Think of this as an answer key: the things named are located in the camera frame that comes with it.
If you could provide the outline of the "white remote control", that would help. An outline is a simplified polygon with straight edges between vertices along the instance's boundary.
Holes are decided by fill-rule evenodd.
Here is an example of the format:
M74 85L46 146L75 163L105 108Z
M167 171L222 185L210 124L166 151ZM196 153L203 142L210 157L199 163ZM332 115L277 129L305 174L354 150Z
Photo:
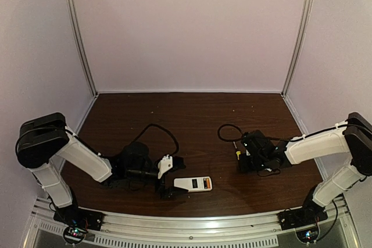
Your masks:
M207 177L191 177L191 178L175 178L174 186L179 188L184 188L188 192L209 192L209 190L204 189L203 179Z

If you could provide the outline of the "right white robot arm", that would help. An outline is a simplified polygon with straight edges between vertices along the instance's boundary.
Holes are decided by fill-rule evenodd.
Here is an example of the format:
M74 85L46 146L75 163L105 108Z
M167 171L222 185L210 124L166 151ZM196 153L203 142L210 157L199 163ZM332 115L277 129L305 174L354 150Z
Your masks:
M237 139L221 138L224 142L240 142L245 148L235 149L239 170L243 173L271 171L326 157L334 154L349 154L346 163L325 181L311 188L302 208L313 213L324 211L336 197L357 182L371 176L371 124L359 113L307 135L291 139L265 136L261 131L241 132Z

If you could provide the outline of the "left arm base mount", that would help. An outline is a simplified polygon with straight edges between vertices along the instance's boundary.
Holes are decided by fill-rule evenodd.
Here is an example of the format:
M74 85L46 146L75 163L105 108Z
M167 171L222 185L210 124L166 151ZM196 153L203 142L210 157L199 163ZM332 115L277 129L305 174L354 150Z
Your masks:
M56 208L53 219L67 225L62 237L69 245L80 244L90 231L100 231L104 214L79 207Z

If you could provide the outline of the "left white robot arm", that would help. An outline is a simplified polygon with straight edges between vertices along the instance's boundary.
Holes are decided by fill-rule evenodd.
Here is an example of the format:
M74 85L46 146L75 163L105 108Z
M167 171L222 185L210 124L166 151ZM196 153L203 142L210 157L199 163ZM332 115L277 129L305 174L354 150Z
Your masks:
M157 161L149 157L149 148L135 137L114 156L104 156L88 146L66 124L62 113L52 113L27 121L20 127L15 144L18 162L30 170L56 209L75 205L73 191L63 180L54 159L60 157L88 174L97 183L114 188L122 183L154 184L162 199L187 192L176 186L166 186L166 175L184 169L182 157L176 152Z

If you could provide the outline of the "yellow handled screwdriver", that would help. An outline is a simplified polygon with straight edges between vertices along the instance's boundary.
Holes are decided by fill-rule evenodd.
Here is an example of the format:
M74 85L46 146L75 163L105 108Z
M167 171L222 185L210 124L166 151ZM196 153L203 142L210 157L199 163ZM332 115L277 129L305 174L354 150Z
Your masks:
M237 160L239 160L239 157L241 155L241 151L238 149L236 142L233 142L233 145L234 145L234 149L235 149L235 154L236 154Z

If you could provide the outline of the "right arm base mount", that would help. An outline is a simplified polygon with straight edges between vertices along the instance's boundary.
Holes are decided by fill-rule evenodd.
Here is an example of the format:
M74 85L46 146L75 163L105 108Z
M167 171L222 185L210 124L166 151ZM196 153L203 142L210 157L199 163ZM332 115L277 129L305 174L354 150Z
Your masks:
M294 229L297 239L306 245L316 243L320 238L319 222L328 218L324 210L314 209L285 209L277 214L283 231Z

